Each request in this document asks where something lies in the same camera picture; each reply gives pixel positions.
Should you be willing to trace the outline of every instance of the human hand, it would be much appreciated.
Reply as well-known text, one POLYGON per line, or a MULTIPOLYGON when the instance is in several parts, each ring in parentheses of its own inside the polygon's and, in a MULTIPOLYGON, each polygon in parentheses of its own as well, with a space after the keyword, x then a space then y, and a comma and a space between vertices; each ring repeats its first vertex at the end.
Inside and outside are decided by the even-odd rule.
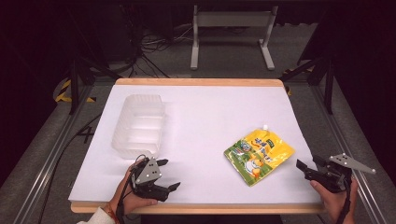
MULTIPOLYGON (((132 166, 130 166, 128 168, 128 171, 125 173, 124 178, 121 180, 121 182, 117 186, 117 189, 116 189, 116 192, 114 193, 113 198, 109 202, 110 208, 113 210, 114 213, 116 213, 117 204, 118 204, 119 199, 121 197, 122 190, 123 190, 123 188, 125 186, 125 183, 128 181, 128 176, 131 173, 131 168, 132 168, 132 166)), ((131 213, 132 211, 134 211, 138 207, 150 206, 150 205, 154 205, 154 204, 158 203, 158 201, 155 200, 155 199, 140 198, 140 197, 134 195, 134 193, 131 192, 131 190, 132 190, 131 186, 128 184, 128 187, 127 187, 127 189, 125 190, 125 193, 124 193, 124 195, 126 195, 126 194, 127 195, 123 199, 124 214, 129 214, 129 213, 131 213)))
MULTIPOLYGON (((318 181, 311 180, 311 186, 314 190, 320 195, 321 200, 326 207, 330 220, 332 223, 336 223, 338 217, 340 216, 341 211, 344 207, 344 202, 347 197, 347 193, 345 191, 340 193, 331 193, 326 188, 324 188, 318 181)), ((356 208, 356 199, 358 196, 358 182, 356 179, 352 178, 352 183, 350 185, 350 206, 349 212, 346 214, 344 219, 344 224, 353 224, 355 223, 354 220, 354 213, 356 208)))

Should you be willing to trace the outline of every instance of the snack bag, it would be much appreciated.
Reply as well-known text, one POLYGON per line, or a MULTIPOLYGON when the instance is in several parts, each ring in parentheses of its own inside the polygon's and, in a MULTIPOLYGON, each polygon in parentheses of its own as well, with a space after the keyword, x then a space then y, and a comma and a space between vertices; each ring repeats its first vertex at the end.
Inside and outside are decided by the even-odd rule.
POLYGON ((255 130, 224 151, 236 171, 251 187, 294 153, 275 133, 255 130))

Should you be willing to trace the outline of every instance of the black cable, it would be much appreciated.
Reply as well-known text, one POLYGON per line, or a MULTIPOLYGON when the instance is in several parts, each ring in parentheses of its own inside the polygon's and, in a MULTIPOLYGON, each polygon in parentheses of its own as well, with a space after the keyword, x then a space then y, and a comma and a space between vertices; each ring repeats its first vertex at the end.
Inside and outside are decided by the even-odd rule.
POLYGON ((96 117, 91 119, 86 125, 84 125, 84 127, 82 127, 80 130, 78 130, 78 132, 72 136, 72 138, 66 143, 66 145, 62 149, 61 155, 59 156, 58 160, 56 161, 55 166, 53 168, 53 171, 52 171, 52 173, 50 174, 50 177, 49 177, 49 185, 48 185, 48 188, 47 188, 46 196, 44 198, 43 206, 41 207, 40 217, 38 218, 38 224, 40 224, 41 220, 43 219, 44 211, 45 211, 46 205, 47 205, 47 201, 48 201, 49 196, 50 196, 50 188, 52 186, 53 177, 55 177, 56 169, 58 168, 59 161, 61 160, 62 155, 64 154, 64 152, 66 151, 68 146, 72 143, 72 141, 78 136, 78 134, 80 132, 83 132, 92 122, 94 122, 100 116, 102 116, 102 113, 100 113, 99 115, 97 115, 96 117))
POLYGON ((157 50, 158 50, 158 51, 164 51, 164 50, 168 49, 168 48, 171 47, 171 46, 172 46, 172 44, 168 44, 167 46, 163 47, 162 49, 158 48, 157 50))
POLYGON ((129 74, 128 77, 132 77, 132 76, 133 76, 133 73, 134 73, 134 66, 132 65, 132 66, 131 66, 131 73, 129 74))
POLYGON ((142 37, 142 45, 145 45, 145 44, 150 43, 150 42, 161 43, 163 41, 164 41, 164 39, 159 38, 159 36, 155 35, 155 34, 146 34, 146 35, 143 35, 143 37, 142 37))
POLYGON ((155 39, 155 40, 151 40, 151 41, 145 41, 145 42, 143 42, 143 40, 144 39, 142 39, 142 41, 141 41, 141 49, 144 49, 144 52, 145 53, 153 53, 153 52, 155 52, 155 51, 162 51, 163 49, 161 49, 163 46, 165 46, 165 43, 166 43, 166 40, 164 40, 164 39, 159 39, 159 38, 157 38, 157 39, 155 39), (149 47, 147 47, 146 45, 148 45, 148 44, 156 44, 156 47, 155 48, 149 48, 149 47))
POLYGON ((85 37, 85 35, 82 33, 81 29, 79 29, 78 23, 76 21, 76 18, 73 16, 73 13, 70 11, 69 7, 66 7, 66 11, 70 17, 70 19, 72 20, 73 24, 75 25, 76 30, 78 31, 79 36, 82 38, 82 40, 84 41, 84 43, 86 44, 86 47, 88 48, 91 56, 97 61, 100 62, 98 60, 98 58, 96 57, 96 54, 93 52, 90 42, 87 40, 87 38, 85 37))
POLYGON ((163 70, 161 70, 159 67, 157 67, 157 65, 155 65, 155 63, 153 63, 148 57, 146 57, 145 54, 142 54, 142 57, 147 59, 152 65, 154 65, 154 67, 157 68, 158 71, 160 71, 165 77, 169 77, 168 75, 165 74, 165 72, 163 72, 163 70))
MULTIPOLYGON (((139 155, 139 156, 136 158, 136 160, 135 160, 134 163, 136 163, 136 162, 138 161, 138 159, 139 159, 141 156, 143 156, 143 157, 146 158, 146 156, 145 156, 144 154, 139 155)), ((121 192, 121 195, 120 195, 120 198, 119 198, 119 202, 117 203, 116 216, 117 216, 117 219, 119 220, 120 224, 124 224, 124 223, 125 223, 124 220, 123 220, 123 216, 124 216, 124 205, 123 205, 123 200, 125 199, 125 197, 126 197, 128 194, 132 193, 134 190, 132 189, 131 192, 127 193, 126 195, 124 195, 124 194, 125 194, 125 190, 128 188, 128 185, 132 182, 132 181, 131 181, 132 175, 134 174, 135 171, 136 171, 136 169, 134 168, 134 165, 133 165, 133 166, 131 167, 131 173, 129 173, 128 178, 127 178, 126 181, 125 181, 124 187, 123 187, 123 189, 122 189, 122 192, 121 192)))
POLYGON ((149 68, 151 68, 151 71, 154 73, 155 77, 158 77, 158 75, 157 75, 157 73, 155 72, 154 68, 152 68, 152 67, 149 65, 147 59, 145 59, 145 58, 143 58, 143 57, 142 57, 142 59, 143 59, 143 61, 145 61, 146 65, 147 65, 149 68))
MULTIPOLYGON (((125 72, 126 70, 128 70, 128 68, 132 67, 134 65, 134 62, 130 61, 129 63, 125 64, 123 67, 119 67, 119 68, 115 68, 115 69, 108 69, 113 73, 116 74, 120 74, 122 72, 125 72)), ((101 71, 92 71, 94 74, 96 74, 98 77, 99 76, 106 76, 106 74, 104 74, 101 71)))
POLYGON ((131 220, 131 221, 135 221, 140 218, 140 215, 137 215, 137 214, 132 214, 132 216, 134 216, 134 217, 129 217, 129 215, 127 215, 125 217, 126 217, 126 219, 131 220))
POLYGON ((149 77, 155 77, 155 76, 150 75, 149 73, 145 72, 145 70, 143 70, 143 69, 139 66, 139 64, 136 64, 136 67, 137 67, 138 69, 140 69, 140 71, 142 71, 144 74, 148 75, 149 77))
POLYGON ((342 224, 344 222, 344 219, 346 218, 348 212, 349 212, 349 207, 350 207, 350 187, 349 187, 349 184, 347 183, 346 179, 344 179, 344 184, 346 186, 346 200, 344 202, 343 210, 341 210, 340 216, 338 217, 336 224, 342 224))
POLYGON ((235 35, 240 35, 242 33, 244 33, 247 30, 248 27, 226 27, 225 29, 223 29, 226 32, 235 34, 235 35))
POLYGON ((17 57, 17 59, 21 62, 21 65, 26 68, 26 70, 29 72, 29 75, 33 77, 35 80, 35 83, 38 84, 41 90, 43 92, 50 94, 49 91, 47 91, 47 88, 45 88, 44 83, 40 80, 40 78, 37 76, 37 73, 33 70, 32 66, 29 65, 28 61, 20 54, 20 52, 15 48, 15 46, 12 44, 11 41, 6 37, 6 35, 3 33, 3 29, 0 29, 0 39, 2 43, 5 43, 7 47, 11 50, 12 53, 17 57))
POLYGON ((324 220, 324 218, 323 218, 321 215, 317 214, 317 217, 320 219, 320 221, 321 221, 323 224, 326 224, 326 221, 324 220))

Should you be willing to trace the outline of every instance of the cable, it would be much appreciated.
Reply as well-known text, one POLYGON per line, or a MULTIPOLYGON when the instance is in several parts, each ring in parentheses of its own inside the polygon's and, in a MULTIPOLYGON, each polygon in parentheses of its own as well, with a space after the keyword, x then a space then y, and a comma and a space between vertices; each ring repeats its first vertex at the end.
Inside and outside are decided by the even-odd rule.
MULTIPOLYGON (((130 61, 129 63, 125 64, 123 67, 119 67, 119 68, 115 68, 115 69, 108 69, 111 72, 114 72, 116 74, 120 74, 122 72, 125 72, 126 70, 128 70, 128 68, 132 67, 134 65, 134 62, 130 61)), ((94 74, 96 74, 98 77, 99 76, 106 76, 106 74, 104 74, 101 71, 92 71, 94 74)))
POLYGON ((134 70, 134 66, 132 65, 131 66, 131 73, 129 74, 129 76, 128 77, 132 77, 132 74, 135 72, 135 70, 134 70))
POLYGON ((165 74, 165 72, 163 72, 163 70, 161 70, 159 67, 157 67, 157 65, 155 65, 155 63, 153 63, 148 57, 146 57, 145 54, 142 54, 142 57, 147 59, 152 65, 154 65, 154 67, 157 68, 158 71, 160 71, 165 77, 169 77, 168 75, 165 74))
POLYGON ((235 26, 232 26, 232 27, 225 27, 223 30, 226 31, 226 32, 230 32, 232 34, 235 34, 235 35, 240 35, 240 34, 244 33, 247 28, 248 27, 235 27, 235 26))
POLYGON ((149 65, 148 60, 145 59, 144 57, 142 57, 142 59, 143 59, 143 61, 145 61, 145 63, 147 64, 147 66, 148 66, 149 68, 151 68, 151 71, 154 73, 155 77, 158 77, 158 75, 157 75, 157 73, 155 72, 154 68, 152 68, 152 67, 149 65))
POLYGON ((326 224, 326 221, 324 220, 324 218, 323 218, 321 215, 317 214, 317 217, 320 219, 320 221, 321 221, 323 224, 326 224))
POLYGON ((140 69, 140 71, 142 71, 144 74, 148 75, 149 77, 155 77, 153 75, 150 75, 149 73, 147 73, 145 70, 143 70, 138 64, 136 64, 137 68, 140 69))
POLYGON ((133 216, 133 217, 129 217, 129 215, 126 215, 126 216, 125 216, 126 219, 128 219, 128 220, 130 220, 130 221, 135 221, 135 220, 140 219, 140 215, 138 215, 138 214, 130 214, 130 215, 133 216))
POLYGON ((129 193, 125 194, 125 190, 128 188, 128 185, 132 182, 131 178, 132 178, 132 176, 134 175, 134 172, 136 171, 136 169, 135 169, 136 162, 137 162, 138 159, 139 159, 140 157, 142 157, 142 156, 143 156, 144 158, 146 158, 146 156, 145 156, 144 154, 139 155, 139 156, 136 158, 136 160, 135 160, 135 162, 134 162, 134 165, 131 167, 131 173, 129 173, 128 178, 127 178, 126 181, 125 181, 125 185, 124 185, 124 187, 123 187, 123 189, 122 189, 122 193, 121 193, 121 195, 120 195, 119 202, 117 203, 116 215, 117 215, 117 219, 119 220, 120 224, 124 224, 124 223, 125 223, 124 220, 123 220, 123 216, 124 216, 124 205, 123 205, 123 200, 124 200, 125 197, 128 196, 130 193, 134 192, 134 190, 131 189, 131 191, 130 191, 129 193))
POLYGON ((344 179, 344 184, 346 186, 346 201, 344 202, 343 210, 341 210, 340 216, 337 219, 337 224, 342 224, 344 222, 350 207, 350 187, 346 179, 344 179))
POLYGON ((192 29, 192 26, 190 26, 189 29, 187 29, 186 31, 184 31, 183 34, 181 34, 181 35, 179 35, 179 36, 177 36, 177 37, 174 37, 172 43, 167 43, 167 42, 166 42, 166 39, 163 39, 163 38, 162 38, 162 39, 158 39, 158 38, 157 38, 157 39, 152 40, 152 41, 150 41, 150 39, 149 39, 148 41, 144 41, 144 38, 145 38, 145 37, 151 36, 151 35, 145 35, 145 36, 143 37, 143 39, 142 39, 142 44, 141 44, 142 49, 148 49, 148 50, 150 50, 150 51, 145 51, 145 52, 146 52, 146 53, 152 53, 152 52, 155 52, 155 51, 157 51, 157 50, 158 50, 158 51, 166 50, 166 49, 168 49, 169 47, 171 47, 172 45, 181 43, 183 40, 190 40, 190 41, 192 41, 191 38, 184 37, 184 35, 186 35, 191 29, 192 29), (148 47, 146 47, 146 46, 148 46, 148 45, 153 45, 153 44, 156 44, 157 46, 156 46, 155 48, 148 48, 148 47))
POLYGON ((56 169, 58 168, 59 161, 61 160, 62 155, 64 154, 64 152, 66 151, 66 149, 68 148, 68 146, 72 143, 72 141, 78 136, 78 134, 79 134, 80 132, 83 132, 92 122, 94 122, 96 119, 98 119, 98 118, 101 117, 101 116, 102 116, 102 113, 100 113, 99 115, 97 115, 96 117, 94 117, 93 119, 91 119, 87 124, 85 124, 84 127, 82 127, 80 130, 78 130, 78 132, 75 133, 75 134, 72 136, 72 138, 66 143, 66 145, 65 145, 64 148, 62 149, 61 155, 59 156, 58 160, 56 161, 55 166, 54 166, 54 168, 53 168, 53 171, 52 171, 52 173, 51 173, 51 175, 50 175, 50 177, 49 177, 49 185, 48 185, 48 188, 47 188, 46 196, 45 196, 45 198, 44 198, 43 206, 42 206, 42 208, 41 208, 40 216, 39 216, 39 218, 38 218, 38 222, 37 222, 38 224, 40 224, 41 221, 42 221, 42 219, 43 219, 44 211, 45 211, 46 205, 47 205, 47 201, 48 201, 49 196, 50 196, 50 188, 51 188, 51 186, 52 186, 53 178, 55 177, 56 169))
POLYGON ((90 42, 87 40, 87 38, 85 37, 85 35, 82 33, 81 29, 79 29, 78 23, 75 19, 75 17, 73 16, 73 13, 69 10, 69 8, 66 8, 67 13, 70 17, 70 19, 72 20, 73 24, 75 25, 76 30, 78 30, 78 34, 80 35, 80 37, 82 38, 82 40, 84 41, 84 43, 86 44, 86 47, 88 48, 91 56, 97 61, 99 62, 98 58, 96 57, 96 54, 93 52, 90 42))

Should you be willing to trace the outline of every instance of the clear plastic container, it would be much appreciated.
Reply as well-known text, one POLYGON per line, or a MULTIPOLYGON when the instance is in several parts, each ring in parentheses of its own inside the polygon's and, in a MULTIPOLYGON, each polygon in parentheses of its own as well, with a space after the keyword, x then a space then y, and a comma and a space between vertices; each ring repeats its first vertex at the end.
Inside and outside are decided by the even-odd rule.
POLYGON ((144 154, 157 158, 164 105, 160 95, 130 95, 125 99, 111 145, 124 159, 144 154))

